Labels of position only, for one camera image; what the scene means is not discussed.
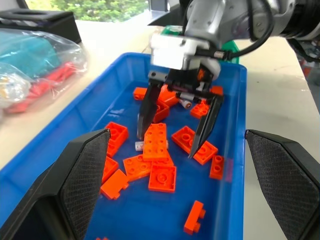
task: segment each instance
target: green object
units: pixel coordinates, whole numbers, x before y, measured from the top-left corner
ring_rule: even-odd
[[[179,35],[182,32],[182,26],[175,26],[175,25],[169,25],[166,26],[163,31],[161,32],[161,34],[164,35]],[[227,43],[225,43],[222,46],[222,50],[230,50],[234,53],[239,51],[239,48],[237,47],[236,43],[234,41],[229,41]],[[229,63],[233,63],[233,64],[239,64],[239,57],[235,57],[233,58],[231,61],[228,61]]]

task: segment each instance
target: blue tray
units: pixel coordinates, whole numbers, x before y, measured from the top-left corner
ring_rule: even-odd
[[[199,120],[181,105],[165,119],[169,153],[177,167],[175,193],[148,190],[147,177],[132,182],[117,200],[100,195],[86,240],[242,239],[244,218],[244,133],[247,71],[223,63],[215,85],[223,86],[225,100],[208,141],[225,157],[223,180],[209,178],[210,163],[198,164],[169,138]],[[123,159],[136,156],[137,114],[140,102],[135,87],[148,86],[150,56],[126,53],[90,84],[17,156],[0,171],[0,225],[2,226],[34,180],[59,156],[67,143],[84,133],[103,128],[110,121],[125,125],[129,139],[113,159],[124,171]],[[183,226],[195,200],[206,214],[198,233],[189,236]]]

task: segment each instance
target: plastic bag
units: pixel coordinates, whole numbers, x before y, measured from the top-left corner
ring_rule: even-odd
[[[87,70],[84,50],[40,31],[0,29],[0,109],[22,113],[50,104]]]

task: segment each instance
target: red plastic pieces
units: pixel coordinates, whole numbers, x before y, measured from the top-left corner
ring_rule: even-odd
[[[123,160],[123,165],[129,182],[146,177],[151,171],[151,162],[143,161],[142,154]]]
[[[115,173],[101,186],[100,190],[108,199],[117,199],[120,196],[120,190],[126,189],[129,178],[118,169]]]
[[[177,168],[152,164],[149,179],[149,190],[164,193],[174,193],[176,190]]]
[[[62,83],[76,71],[76,68],[72,62],[66,62],[54,70],[52,73],[43,77],[45,80],[40,80],[37,83],[32,84],[29,95],[22,102],[13,104],[6,112],[8,113],[23,113],[27,110],[28,106],[34,103],[38,98],[43,96],[49,90],[56,87],[57,84]]]
[[[136,87],[133,91],[133,98],[135,100],[143,100],[146,95],[147,89],[145,87]]]
[[[113,157],[120,146],[127,140],[129,137],[128,128],[117,124],[115,122],[109,122],[105,129],[110,129],[111,138],[108,143],[107,155]]]
[[[169,107],[161,101],[158,101],[156,103],[156,106],[157,106],[157,109],[156,109],[155,116],[153,118],[153,122],[155,124],[161,122],[163,119],[168,117],[170,112]]]
[[[210,90],[213,94],[224,95],[224,88],[222,86],[213,86]]]
[[[223,156],[213,156],[209,175],[210,178],[221,180],[224,175],[224,164],[225,159]]]
[[[161,88],[158,99],[169,107],[172,107],[179,102],[179,98],[176,97],[176,93],[174,91],[169,91],[167,85],[164,85]]]
[[[113,174],[117,170],[118,167],[119,164],[115,160],[107,156],[104,162],[102,183],[104,183],[111,176],[111,174]]]
[[[144,135],[143,161],[163,162],[167,160],[167,126],[151,124]]]
[[[192,141],[194,139],[195,132],[188,126],[183,127],[179,131],[175,132],[171,138],[174,143],[185,150],[188,154],[191,151]],[[218,149],[208,141],[205,141],[199,151],[194,155],[194,159],[201,165],[206,164],[214,155],[218,153]]]
[[[202,100],[201,103],[195,105],[191,111],[191,116],[194,116],[197,119],[200,119],[202,116],[207,115],[209,111],[209,106],[206,104],[206,101]]]
[[[198,222],[198,219],[203,219],[205,217],[206,211],[203,209],[204,204],[195,201],[192,209],[189,213],[189,216],[184,224],[184,232],[192,235],[194,232],[199,232],[201,224]]]

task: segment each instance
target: table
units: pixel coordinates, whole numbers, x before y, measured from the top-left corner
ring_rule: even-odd
[[[0,169],[114,59],[124,52],[148,52],[149,37],[161,30],[130,23],[79,21],[77,25],[88,55],[87,73],[47,107],[6,117],[0,127]],[[236,44],[242,49],[251,43]],[[319,161],[319,114],[287,42],[271,38],[241,57],[240,63],[248,69],[246,128],[295,140]],[[245,150],[244,239],[286,239],[262,194],[248,145]]]

